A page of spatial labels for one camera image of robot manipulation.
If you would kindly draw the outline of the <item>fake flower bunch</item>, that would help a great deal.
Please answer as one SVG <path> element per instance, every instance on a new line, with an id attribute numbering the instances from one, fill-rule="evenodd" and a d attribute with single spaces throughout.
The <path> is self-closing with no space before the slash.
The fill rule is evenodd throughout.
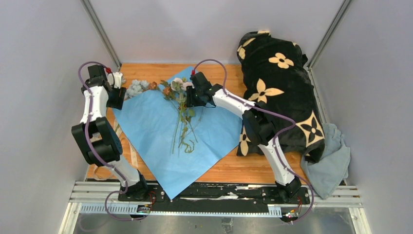
<path id="1" fill-rule="evenodd" d="M 189 95 L 186 90 L 192 87 L 192 82 L 186 77 L 173 78 L 172 81 L 161 80 L 159 83 L 134 79 L 126 90 L 125 100 L 149 90 L 161 92 L 163 99 L 175 109 L 177 120 L 172 135 L 171 153 L 182 149 L 184 153 L 190 154 L 195 150 L 195 144 L 198 143 L 195 128 L 192 125 L 192 120 L 197 115 L 194 108 L 187 105 Z"/>

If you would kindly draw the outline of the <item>blue wrapping paper sheet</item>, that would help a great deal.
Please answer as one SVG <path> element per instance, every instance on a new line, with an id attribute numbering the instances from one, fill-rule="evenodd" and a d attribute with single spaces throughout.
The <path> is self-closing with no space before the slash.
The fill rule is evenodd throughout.
<path id="1" fill-rule="evenodd" d="M 123 133 L 170 198 L 177 197 L 238 146 L 242 121 L 230 111 L 195 107 L 180 144 L 178 106 L 150 91 L 149 81 L 133 80 L 127 100 L 114 115 Z"/>

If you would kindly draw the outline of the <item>cream printed ribbon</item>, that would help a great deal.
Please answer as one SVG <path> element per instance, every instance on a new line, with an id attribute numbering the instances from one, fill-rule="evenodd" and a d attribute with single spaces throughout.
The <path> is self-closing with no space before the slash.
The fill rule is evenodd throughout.
<path id="1" fill-rule="evenodd" d="M 127 139 L 126 135 L 120 127 L 120 124 L 117 121 L 114 122 L 114 130 L 116 135 L 120 138 L 123 149 L 123 156 L 133 168 L 137 169 L 137 151 L 133 147 L 132 143 Z M 112 172 L 110 169 L 107 169 L 103 166 L 98 167 L 95 165 L 92 166 L 92 178 L 98 181 L 104 181 L 115 178 L 115 175 L 114 172 Z"/>

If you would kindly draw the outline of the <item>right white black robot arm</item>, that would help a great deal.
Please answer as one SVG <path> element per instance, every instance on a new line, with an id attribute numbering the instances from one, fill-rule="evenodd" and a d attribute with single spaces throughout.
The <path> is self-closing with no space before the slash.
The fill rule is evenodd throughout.
<path id="1" fill-rule="evenodd" d="M 253 102 L 234 95 L 219 84 L 212 85 L 202 72 L 191 72 L 192 86 L 187 88 L 187 107 L 212 105 L 224 108 L 242 119 L 244 133 L 252 145 L 265 155 L 275 177 L 278 197 L 283 203 L 291 203 L 298 196 L 301 181 L 288 164 L 281 145 L 277 119 L 295 122 L 271 112 L 263 102 Z"/>

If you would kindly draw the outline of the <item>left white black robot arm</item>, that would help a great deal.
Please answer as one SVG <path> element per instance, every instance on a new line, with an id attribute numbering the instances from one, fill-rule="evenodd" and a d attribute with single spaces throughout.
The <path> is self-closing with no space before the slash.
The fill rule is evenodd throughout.
<path id="1" fill-rule="evenodd" d="M 80 123 L 71 128 L 71 133 L 84 159 L 90 165 L 110 170 L 121 183 L 121 195 L 146 200 L 147 182 L 123 156 L 120 138 L 106 117 L 107 108 L 121 110 L 123 107 L 126 94 L 126 88 L 122 87 L 123 75 L 100 62 L 89 61 L 78 69 L 78 78 L 85 106 Z"/>

